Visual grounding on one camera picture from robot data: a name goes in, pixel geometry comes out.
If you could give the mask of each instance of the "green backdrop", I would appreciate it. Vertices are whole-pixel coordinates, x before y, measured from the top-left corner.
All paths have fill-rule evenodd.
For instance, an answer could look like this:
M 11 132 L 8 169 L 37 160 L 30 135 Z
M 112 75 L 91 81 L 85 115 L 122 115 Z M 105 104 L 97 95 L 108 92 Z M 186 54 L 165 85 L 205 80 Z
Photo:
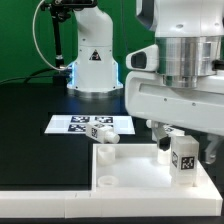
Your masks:
M 32 19 L 40 0 L 1 0 L 0 18 L 0 80 L 27 76 L 34 71 L 47 68 L 36 52 L 32 38 Z M 99 8 L 108 13 L 114 22 L 114 58 L 120 65 L 120 81 L 128 74 L 125 57 L 150 45 L 153 33 L 147 31 L 135 18 L 135 0 L 123 0 L 124 27 L 122 29 L 121 0 L 99 0 Z M 65 62 L 77 55 L 77 28 L 75 16 L 60 25 Z M 54 64 L 54 40 L 50 13 L 40 12 L 37 19 L 37 38 L 45 57 Z

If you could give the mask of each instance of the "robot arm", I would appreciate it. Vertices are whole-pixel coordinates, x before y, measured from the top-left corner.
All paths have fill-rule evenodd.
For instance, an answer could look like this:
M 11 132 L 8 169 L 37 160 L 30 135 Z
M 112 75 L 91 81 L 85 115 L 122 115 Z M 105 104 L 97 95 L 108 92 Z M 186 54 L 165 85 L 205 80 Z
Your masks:
M 129 114 L 207 132 L 219 136 L 215 141 L 220 142 L 224 73 L 215 69 L 215 63 L 221 58 L 224 1 L 146 2 L 137 1 L 137 17 L 155 30 L 155 45 L 127 56 L 127 67 L 133 70 L 126 81 Z M 217 145 L 207 150 L 208 163 L 214 161 Z
M 122 93 L 118 81 L 118 64 L 113 58 L 113 22 L 97 7 L 97 0 L 53 0 L 42 9 L 50 9 L 56 43 L 56 66 L 60 67 L 61 44 L 59 22 L 73 12 L 78 30 L 78 57 L 72 63 L 68 92 L 85 98 L 106 98 Z

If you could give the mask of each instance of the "white plastic piece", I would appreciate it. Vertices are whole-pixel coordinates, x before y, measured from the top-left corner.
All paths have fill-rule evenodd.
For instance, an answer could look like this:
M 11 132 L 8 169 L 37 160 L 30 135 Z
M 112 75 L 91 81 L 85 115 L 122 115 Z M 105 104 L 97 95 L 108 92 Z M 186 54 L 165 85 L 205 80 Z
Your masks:
M 170 175 L 174 184 L 194 186 L 197 175 L 199 143 L 192 136 L 176 136 L 171 143 Z
M 115 162 L 115 148 L 108 145 L 103 145 L 98 149 L 98 163 L 102 166 L 111 165 Z
M 95 160 L 95 152 L 101 146 L 93 147 Z M 118 187 L 96 188 L 96 192 L 101 193 L 102 217 L 221 214 L 222 198 L 199 162 L 197 185 L 176 187 L 172 186 L 169 166 L 157 163 L 156 144 L 112 146 L 116 149 L 116 163 L 106 167 L 96 165 L 93 176 L 96 180 L 107 175 L 119 179 Z
M 98 179 L 98 187 L 113 188 L 118 187 L 119 180 L 114 176 L 102 176 Z
M 145 69 L 139 69 L 139 68 L 133 68 L 132 67 L 132 56 L 144 52 L 147 57 L 147 63 L 146 63 L 146 68 Z M 159 48 L 156 44 L 149 46 L 147 48 L 141 49 L 139 51 L 133 52 L 129 54 L 126 58 L 126 65 L 129 69 L 132 70 L 140 70 L 140 71 L 148 71 L 148 72 L 154 72 L 158 69 L 159 67 Z
M 114 133 L 113 127 L 99 121 L 86 124 L 86 135 L 103 144 L 107 142 L 117 144 L 120 141 L 120 136 Z

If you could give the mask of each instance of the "white platform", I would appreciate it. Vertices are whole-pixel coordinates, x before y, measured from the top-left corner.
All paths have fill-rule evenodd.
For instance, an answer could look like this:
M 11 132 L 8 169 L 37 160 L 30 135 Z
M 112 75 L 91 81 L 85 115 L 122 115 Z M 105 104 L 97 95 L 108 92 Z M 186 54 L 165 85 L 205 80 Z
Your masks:
M 156 145 L 112 145 L 116 160 L 108 166 L 97 163 L 100 146 L 93 148 L 92 191 L 0 192 L 0 218 L 221 215 L 222 198 L 200 163 L 194 187 L 174 187 Z M 119 185 L 100 188 L 98 178 L 107 175 Z

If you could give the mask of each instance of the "black table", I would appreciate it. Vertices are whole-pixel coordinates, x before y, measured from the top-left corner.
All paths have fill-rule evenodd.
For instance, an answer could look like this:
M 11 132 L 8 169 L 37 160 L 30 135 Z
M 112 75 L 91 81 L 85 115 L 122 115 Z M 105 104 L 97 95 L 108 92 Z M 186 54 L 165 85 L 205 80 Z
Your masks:
M 51 84 L 0 86 L 0 190 L 91 189 L 93 140 L 85 135 L 46 135 L 54 114 L 127 115 L 123 97 L 77 99 Z M 133 118 L 135 136 L 120 143 L 151 143 L 145 121 Z M 200 140 L 201 134 L 193 133 Z M 118 219 L 4 219 L 0 223 L 224 223 L 224 217 Z

